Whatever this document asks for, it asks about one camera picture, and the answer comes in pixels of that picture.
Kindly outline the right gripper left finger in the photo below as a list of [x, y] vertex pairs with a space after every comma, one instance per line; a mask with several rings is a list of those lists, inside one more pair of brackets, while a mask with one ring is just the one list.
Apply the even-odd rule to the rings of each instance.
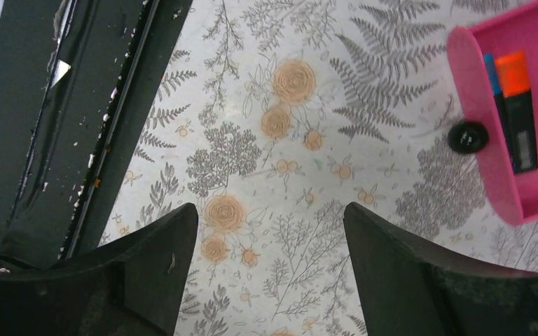
[[0, 264], [0, 335], [173, 335], [197, 231], [186, 203], [49, 269]]

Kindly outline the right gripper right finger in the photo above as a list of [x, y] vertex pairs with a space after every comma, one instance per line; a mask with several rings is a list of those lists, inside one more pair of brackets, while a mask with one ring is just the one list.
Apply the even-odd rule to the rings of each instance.
[[369, 335], [538, 335], [538, 272], [456, 253], [356, 202], [343, 224]]

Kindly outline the orange highlighter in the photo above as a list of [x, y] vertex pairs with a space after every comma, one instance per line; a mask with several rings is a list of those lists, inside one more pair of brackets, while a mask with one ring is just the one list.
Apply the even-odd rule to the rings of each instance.
[[514, 172], [530, 172], [538, 168], [537, 138], [530, 78], [525, 52], [522, 50], [495, 60], [508, 115]]

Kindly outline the black pink drawer box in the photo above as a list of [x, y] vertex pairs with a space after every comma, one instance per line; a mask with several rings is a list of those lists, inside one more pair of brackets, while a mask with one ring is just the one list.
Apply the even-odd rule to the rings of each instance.
[[538, 1], [448, 35], [447, 55], [465, 122], [488, 142], [472, 146], [491, 207], [511, 225], [538, 220]]

